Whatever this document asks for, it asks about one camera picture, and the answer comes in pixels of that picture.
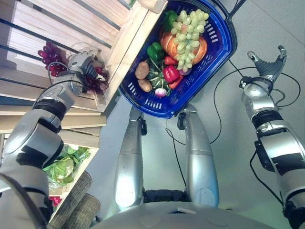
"blue basket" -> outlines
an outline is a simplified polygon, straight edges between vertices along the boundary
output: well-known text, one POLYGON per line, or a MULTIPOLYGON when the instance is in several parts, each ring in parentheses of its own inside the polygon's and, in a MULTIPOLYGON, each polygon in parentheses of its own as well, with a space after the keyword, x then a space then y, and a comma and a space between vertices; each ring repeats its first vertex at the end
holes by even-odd
POLYGON ((144 113, 160 118, 171 118, 177 115, 235 52, 237 41, 231 18, 245 0, 241 1, 231 13, 228 13, 219 0, 213 0, 213 2, 223 11, 225 20, 212 5, 204 0, 188 0, 187 2, 172 0, 168 3, 120 85, 120 91, 133 106, 144 113), (193 66, 192 72, 183 78, 169 96, 158 98, 153 91, 148 93, 142 91, 135 77, 135 70, 139 62, 148 58, 146 53, 148 46, 159 41, 159 31, 165 13, 174 10, 179 14, 185 10, 189 14, 196 9, 201 9, 210 15, 203 33, 208 43, 205 57, 193 66))

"pumpkin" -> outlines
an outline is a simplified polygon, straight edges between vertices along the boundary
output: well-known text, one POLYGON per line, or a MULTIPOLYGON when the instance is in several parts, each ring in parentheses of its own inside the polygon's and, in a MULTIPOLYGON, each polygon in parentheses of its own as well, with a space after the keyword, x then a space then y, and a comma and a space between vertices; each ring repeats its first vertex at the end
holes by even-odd
MULTIPOLYGON (((177 52, 178 44, 173 42, 176 38, 176 35, 173 35, 170 31, 164 32, 164 30, 161 30, 159 38, 163 49, 170 57, 176 60, 177 56, 179 55, 177 52)), ((200 36, 199 42, 200 45, 192 51, 192 53, 195 55, 195 58, 191 62, 192 64, 197 64, 200 60, 202 60, 207 51, 208 44, 203 36, 200 36)))

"green grapes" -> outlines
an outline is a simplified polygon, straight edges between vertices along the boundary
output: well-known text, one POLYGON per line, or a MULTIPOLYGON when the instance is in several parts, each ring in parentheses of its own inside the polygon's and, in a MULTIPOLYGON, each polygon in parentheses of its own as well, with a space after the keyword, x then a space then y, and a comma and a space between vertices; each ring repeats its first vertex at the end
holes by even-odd
POLYGON ((200 45, 200 34, 204 32, 208 18, 209 14, 200 9, 192 11, 189 15, 183 10, 177 20, 173 22, 171 33, 176 36, 173 42, 178 44, 178 56, 176 57, 178 70, 187 72, 192 68, 192 60, 195 58, 195 54, 192 52, 200 45))

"gray floor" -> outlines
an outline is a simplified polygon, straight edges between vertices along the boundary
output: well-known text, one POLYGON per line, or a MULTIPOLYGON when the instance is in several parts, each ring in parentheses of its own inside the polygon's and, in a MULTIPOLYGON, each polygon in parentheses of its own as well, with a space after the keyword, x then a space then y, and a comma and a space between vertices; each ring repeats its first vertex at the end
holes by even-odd
MULTIPOLYGON (((223 0, 231 9, 233 0, 223 0)), ((238 36, 238 49, 231 58, 238 67, 252 66, 246 52, 252 50, 268 61, 274 61, 278 55, 277 46, 287 49, 288 58, 284 73, 295 77, 304 88, 305 76, 305 8, 304 0, 248 0, 233 18, 238 36)), ((200 117, 214 139, 219 130, 219 120, 213 106, 213 91, 219 80, 234 70, 230 63, 213 77, 213 79, 192 100, 200 117)), ((256 76, 256 72, 244 71, 244 74, 256 76)), ((273 196, 254 178, 249 159, 254 152, 256 140, 254 128, 240 102, 239 75, 234 74, 224 80, 216 92, 216 103, 223 122, 220 138, 212 144, 220 187, 220 207, 231 208, 234 212, 264 222, 277 229, 287 229, 289 225, 282 215, 281 206, 273 196)), ((276 88, 286 92, 284 104, 297 95, 297 86, 287 77, 281 76, 276 88)), ((290 107, 283 108, 282 116, 305 139, 305 93, 290 107)), ((102 129, 100 150, 89 165, 87 171, 93 178, 90 193, 101 204, 100 216, 105 218, 116 211, 113 204, 113 178, 117 156, 124 131, 128 122, 131 105, 120 98, 102 129)), ((176 128, 176 118, 163 120, 145 115, 148 135, 142 138, 144 186, 149 188, 168 188, 183 190, 183 181, 175 160, 171 139, 165 131, 166 125, 174 136, 185 141, 185 134, 176 128)), ((185 173, 185 148, 177 147, 178 157, 185 173)), ((260 177, 276 192, 274 174, 265 171, 255 159, 254 167, 260 177)))

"lettuce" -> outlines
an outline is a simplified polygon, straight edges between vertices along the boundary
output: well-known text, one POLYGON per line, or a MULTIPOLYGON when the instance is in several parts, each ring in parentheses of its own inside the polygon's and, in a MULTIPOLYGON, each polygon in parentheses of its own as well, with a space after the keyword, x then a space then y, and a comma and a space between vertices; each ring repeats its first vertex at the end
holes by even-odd
POLYGON ((73 149, 65 145, 54 163, 43 169, 52 187, 56 188, 73 182, 75 171, 89 155, 88 148, 78 147, 78 149, 73 149))

